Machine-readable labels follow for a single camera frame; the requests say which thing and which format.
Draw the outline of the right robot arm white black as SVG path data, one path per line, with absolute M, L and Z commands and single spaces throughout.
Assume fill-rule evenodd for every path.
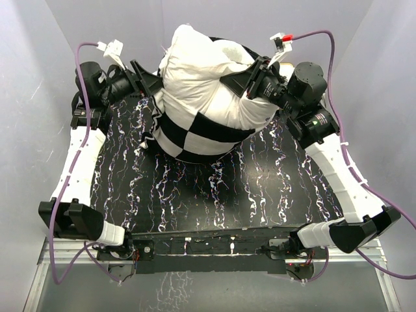
M 313 247 L 335 246 L 349 254 L 389 229 L 401 214 L 365 189 L 345 163 L 340 127 L 320 103 L 327 88 L 322 68 L 301 62 L 289 78 L 279 72 L 278 62 L 259 57 L 248 69 L 220 81 L 240 98 L 262 98 L 287 113 L 290 134 L 318 165 L 339 201 L 342 218 L 291 232 L 291 253 L 303 258 Z

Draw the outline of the white pillow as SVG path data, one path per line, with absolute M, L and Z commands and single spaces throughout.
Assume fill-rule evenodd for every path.
M 190 25 L 180 25 L 159 64 L 164 88 L 155 95 L 157 107 L 189 129 L 189 117 L 200 112 L 235 129 L 260 130 L 278 107 L 257 97 L 236 96 L 220 78 L 243 72 L 254 57 L 230 40 L 211 40 Z

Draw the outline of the aluminium frame rail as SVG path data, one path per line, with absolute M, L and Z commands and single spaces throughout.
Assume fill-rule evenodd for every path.
M 30 311 L 399 311 L 391 279 L 358 254 L 316 248 L 285 257 L 271 247 L 301 224 L 192 231 L 131 232 L 121 258 L 79 241 L 48 247 L 31 290 Z

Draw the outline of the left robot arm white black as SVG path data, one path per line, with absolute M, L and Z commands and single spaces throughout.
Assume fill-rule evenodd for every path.
M 111 105 L 133 96 L 149 98 L 163 87 L 161 77 L 137 61 L 132 68 L 113 64 L 107 71 L 97 62 L 84 62 L 75 72 L 79 91 L 72 101 L 70 146 L 58 185 L 38 214 L 54 238 L 83 239 L 111 246 L 113 254 L 128 259 L 133 241 L 125 229 L 107 222 L 90 206 L 90 189 L 100 150 L 111 123 Z

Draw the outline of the black white checkered pillowcase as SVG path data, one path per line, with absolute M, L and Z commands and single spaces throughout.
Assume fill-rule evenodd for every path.
M 259 57 L 258 53 L 245 46 L 243 48 L 254 59 Z M 152 96 L 153 124 L 151 129 L 142 135 L 140 147 L 143 149 L 159 148 L 179 161 L 186 163 L 214 162 L 227 155 L 242 141 L 265 128 L 260 130 L 235 129 L 216 123 L 197 112 L 189 117 L 190 127 L 185 129 L 157 107 L 155 95 Z

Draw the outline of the small whiteboard with wooden frame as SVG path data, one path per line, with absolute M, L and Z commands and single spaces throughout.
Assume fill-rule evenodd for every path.
M 294 66 L 290 63 L 280 63 L 280 68 L 283 68 L 285 70 L 293 70 Z

